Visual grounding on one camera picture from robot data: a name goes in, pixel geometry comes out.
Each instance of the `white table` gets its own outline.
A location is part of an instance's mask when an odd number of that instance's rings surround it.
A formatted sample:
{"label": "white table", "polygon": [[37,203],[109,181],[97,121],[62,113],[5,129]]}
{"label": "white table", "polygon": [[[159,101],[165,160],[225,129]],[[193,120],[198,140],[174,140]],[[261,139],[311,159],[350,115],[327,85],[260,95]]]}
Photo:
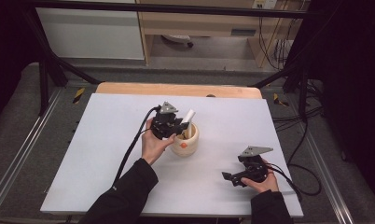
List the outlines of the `white table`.
{"label": "white table", "polygon": [[[51,214],[83,214],[113,179],[147,111],[174,105],[183,118],[189,109],[201,132],[199,148],[188,158],[170,149],[153,165],[159,184],[149,194],[143,216],[247,217],[250,188],[233,187],[221,172],[243,170],[237,156],[247,146],[273,147],[262,154],[290,176],[265,100],[165,95],[93,94],[41,211]],[[141,156],[138,141],[123,171]],[[302,217],[298,198],[278,177],[291,217]]]}

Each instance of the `person's arm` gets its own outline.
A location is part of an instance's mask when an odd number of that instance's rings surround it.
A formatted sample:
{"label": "person's arm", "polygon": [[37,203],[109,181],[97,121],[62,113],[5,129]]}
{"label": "person's arm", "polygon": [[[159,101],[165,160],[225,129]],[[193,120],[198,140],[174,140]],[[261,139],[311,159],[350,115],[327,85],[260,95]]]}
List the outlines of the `person's arm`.
{"label": "person's arm", "polygon": [[251,199],[252,224],[294,223],[287,211],[284,197],[278,189],[277,178],[271,169],[267,178],[261,183],[244,177],[241,180],[259,193]]}
{"label": "person's arm", "polygon": [[157,183],[153,169],[139,159],[115,186],[97,199],[79,223],[134,223]]}
{"label": "person's arm", "polygon": [[275,224],[293,223],[290,217],[283,194],[279,191],[272,192],[270,189],[259,193],[251,199],[252,223],[255,224]]}
{"label": "person's arm", "polygon": [[[152,119],[146,122],[147,129],[151,122]],[[158,183],[158,177],[150,165],[161,156],[174,138],[175,134],[167,140],[159,140],[152,131],[147,130],[142,135],[142,158],[135,162],[115,186],[97,199],[79,223],[134,223],[144,209],[149,192]]]}

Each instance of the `hand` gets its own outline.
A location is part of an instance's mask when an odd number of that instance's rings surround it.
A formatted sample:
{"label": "hand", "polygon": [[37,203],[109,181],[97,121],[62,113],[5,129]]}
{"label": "hand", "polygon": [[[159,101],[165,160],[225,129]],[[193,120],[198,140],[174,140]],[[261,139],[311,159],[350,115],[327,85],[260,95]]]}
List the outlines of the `hand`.
{"label": "hand", "polygon": [[241,181],[245,185],[255,189],[259,193],[262,193],[262,192],[267,191],[269,189],[272,192],[280,191],[280,190],[278,190],[277,178],[274,175],[274,171],[271,170],[271,169],[268,169],[267,178],[261,183],[257,183],[255,181],[253,181],[251,179],[248,179],[248,178],[245,178],[245,177],[241,178]]}
{"label": "hand", "polygon": [[171,135],[167,140],[159,140],[149,130],[152,124],[152,119],[146,121],[147,131],[142,135],[142,159],[146,160],[149,165],[152,165],[163,153],[165,148],[174,142],[176,134]]}

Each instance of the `ceramic cup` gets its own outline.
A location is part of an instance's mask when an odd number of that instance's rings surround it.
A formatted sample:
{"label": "ceramic cup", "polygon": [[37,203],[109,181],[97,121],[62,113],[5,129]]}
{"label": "ceramic cup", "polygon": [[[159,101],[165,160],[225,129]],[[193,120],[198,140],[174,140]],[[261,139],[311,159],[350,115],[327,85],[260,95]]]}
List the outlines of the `ceramic cup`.
{"label": "ceramic cup", "polygon": [[199,145],[199,128],[196,124],[191,123],[190,129],[175,137],[171,150],[180,157],[188,157],[196,152]]}

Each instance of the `black sleeve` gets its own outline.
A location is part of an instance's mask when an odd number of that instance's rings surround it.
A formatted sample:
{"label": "black sleeve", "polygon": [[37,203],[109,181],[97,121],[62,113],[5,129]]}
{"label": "black sleeve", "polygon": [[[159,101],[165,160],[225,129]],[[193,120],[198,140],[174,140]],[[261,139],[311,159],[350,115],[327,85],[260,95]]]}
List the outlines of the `black sleeve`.
{"label": "black sleeve", "polygon": [[79,223],[134,223],[157,183],[152,167],[144,159],[136,161],[115,186],[97,199]]}
{"label": "black sleeve", "polygon": [[251,200],[252,224],[293,223],[281,192],[267,190]]}

